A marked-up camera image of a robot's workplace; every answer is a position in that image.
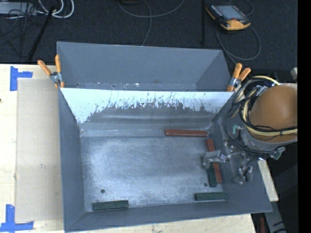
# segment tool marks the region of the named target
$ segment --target black floor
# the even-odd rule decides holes
[[[39,8],[38,0],[9,1],[29,2]],[[52,1],[41,0],[46,8]],[[42,59],[53,65],[57,41],[223,49],[230,72],[240,62],[252,69],[252,75],[266,74],[280,82],[293,81],[290,72],[297,67],[298,0],[203,0],[203,4],[231,1],[248,15],[251,26],[233,33],[219,30],[202,9],[202,0],[145,0],[131,5],[119,0],[73,1],[72,16],[51,18],[33,56],[31,49],[47,16],[8,19],[8,15],[1,15],[0,63],[35,64]],[[69,13],[70,0],[64,0],[64,7]],[[290,156],[289,152],[277,162],[269,161],[273,178],[297,165],[297,148],[291,150]],[[288,232],[295,232],[298,187],[291,189],[280,194],[279,207]]]

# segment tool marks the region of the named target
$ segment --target rectangular block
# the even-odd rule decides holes
[[[107,201],[93,203],[94,211],[105,211],[113,209],[127,209],[129,207],[128,200]]]
[[[166,136],[207,137],[207,131],[201,130],[165,130]]]
[[[206,143],[206,148],[207,148],[208,152],[215,151],[213,139],[209,138],[206,140],[205,143]],[[222,183],[223,179],[222,179],[222,174],[220,172],[219,164],[213,163],[213,169],[214,169],[214,173],[215,173],[215,176],[217,179],[217,183]]]
[[[228,198],[228,195],[224,192],[196,193],[194,195],[194,198],[195,201],[224,200]]]

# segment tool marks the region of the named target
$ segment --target metal bracket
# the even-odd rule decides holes
[[[51,79],[54,83],[56,83],[56,84],[58,84],[58,81],[59,81],[59,82],[62,82],[62,81],[63,81],[62,75],[61,75],[59,72],[51,73],[51,74],[50,74],[50,79]]]

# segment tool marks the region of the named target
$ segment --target wooden table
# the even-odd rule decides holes
[[[52,81],[42,71],[38,65],[11,65],[0,64],[0,223],[5,221],[5,205],[10,204],[16,206],[18,199],[16,193],[16,183],[19,176],[17,171],[17,91],[10,91],[10,68],[14,66],[19,72],[30,71],[33,73],[32,80],[50,83],[51,89],[55,89]],[[48,66],[51,71],[55,71],[55,66]],[[42,100],[40,104],[44,106],[47,101]],[[259,167],[263,176],[263,180],[267,189],[270,201],[278,201],[278,196],[272,181],[269,168],[265,161],[259,162]],[[45,203],[53,203],[53,201],[40,201],[37,206],[46,206]],[[34,219],[34,228],[28,232],[63,232],[62,218],[51,218],[45,215],[44,219]],[[133,227],[113,228],[107,230],[92,231],[96,233],[255,233],[255,228],[250,214],[237,216],[224,216],[206,219],[186,220],[180,222],[160,223],[141,225]]]

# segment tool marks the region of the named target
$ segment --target gray bin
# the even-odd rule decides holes
[[[223,183],[211,187],[205,138],[164,134],[207,131],[222,147],[214,122],[232,93],[221,50],[57,42],[57,53],[66,85],[59,89],[66,232],[271,211],[256,163],[244,185],[220,164]],[[206,192],[227,199],[195,200]],[[108,201],[128,208],[94,211]]]

